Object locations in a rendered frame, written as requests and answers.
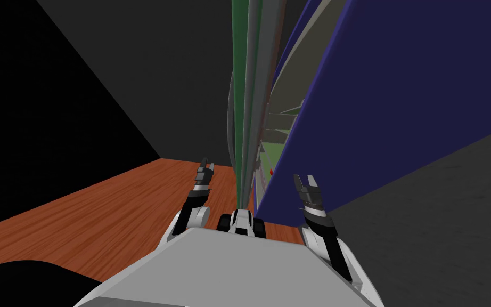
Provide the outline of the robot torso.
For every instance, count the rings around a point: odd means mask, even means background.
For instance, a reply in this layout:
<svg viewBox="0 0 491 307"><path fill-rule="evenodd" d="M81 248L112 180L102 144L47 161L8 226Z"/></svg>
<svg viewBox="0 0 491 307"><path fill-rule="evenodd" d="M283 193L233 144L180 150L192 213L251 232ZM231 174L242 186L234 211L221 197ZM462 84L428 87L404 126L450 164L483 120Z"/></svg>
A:
<svg viewBox="0 0 491 307"><path fill-rule="evenodd" d="M352 276L331 266L323 239L303 244L262 237L246 210L217 230L189 228L86 294L74 307L384 307L351 249L337 237Z"/></svg>

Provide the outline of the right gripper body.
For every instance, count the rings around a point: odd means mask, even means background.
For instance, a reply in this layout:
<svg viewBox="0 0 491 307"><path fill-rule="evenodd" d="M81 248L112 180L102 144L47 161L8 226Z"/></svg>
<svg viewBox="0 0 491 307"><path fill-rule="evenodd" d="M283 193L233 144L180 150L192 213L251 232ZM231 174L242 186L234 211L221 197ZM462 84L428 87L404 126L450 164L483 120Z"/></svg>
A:
<svg viewBox="0 0 491 307"><path fill-rule="evenodd" d="M313 209L324 209L321 190L317 186L302 186L298 188L301 201Z"/></svg>

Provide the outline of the green grey fridge door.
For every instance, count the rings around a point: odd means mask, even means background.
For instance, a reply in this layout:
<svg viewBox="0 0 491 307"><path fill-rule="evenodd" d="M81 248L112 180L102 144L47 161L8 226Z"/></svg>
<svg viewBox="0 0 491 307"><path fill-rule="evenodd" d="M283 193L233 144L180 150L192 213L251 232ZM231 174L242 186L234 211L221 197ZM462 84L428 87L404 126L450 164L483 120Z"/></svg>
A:
<svg viewBox="0 0 491 307"><path fill-rule="evenodd" d="M231 0L236 206L249 206L287 0Z"/></svg>

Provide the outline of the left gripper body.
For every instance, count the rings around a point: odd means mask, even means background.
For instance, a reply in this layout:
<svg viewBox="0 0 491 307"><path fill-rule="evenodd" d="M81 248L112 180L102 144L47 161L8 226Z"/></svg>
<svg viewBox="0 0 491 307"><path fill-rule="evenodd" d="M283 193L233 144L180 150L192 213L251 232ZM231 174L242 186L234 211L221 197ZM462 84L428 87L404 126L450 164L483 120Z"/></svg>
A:
<svg viewBox="0 0 491 307"><path fill-rule="evenodd" d="M209 170L209 167L205 167L204 169L198 168L197 174L195 177L195 187L208 187L210 181L212 180L214 172Z"/></svg>

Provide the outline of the blue fridge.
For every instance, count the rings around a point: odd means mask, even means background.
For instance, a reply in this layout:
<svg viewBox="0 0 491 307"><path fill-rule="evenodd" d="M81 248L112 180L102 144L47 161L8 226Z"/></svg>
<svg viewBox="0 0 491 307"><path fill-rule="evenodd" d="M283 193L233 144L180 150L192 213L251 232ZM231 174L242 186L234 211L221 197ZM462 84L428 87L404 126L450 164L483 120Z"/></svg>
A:
<svg viewBox="0 0 491 307"><path fill-rule="evenodd" d="M491 0L347 0L256 212L304 222L491 134Z"/></svg>

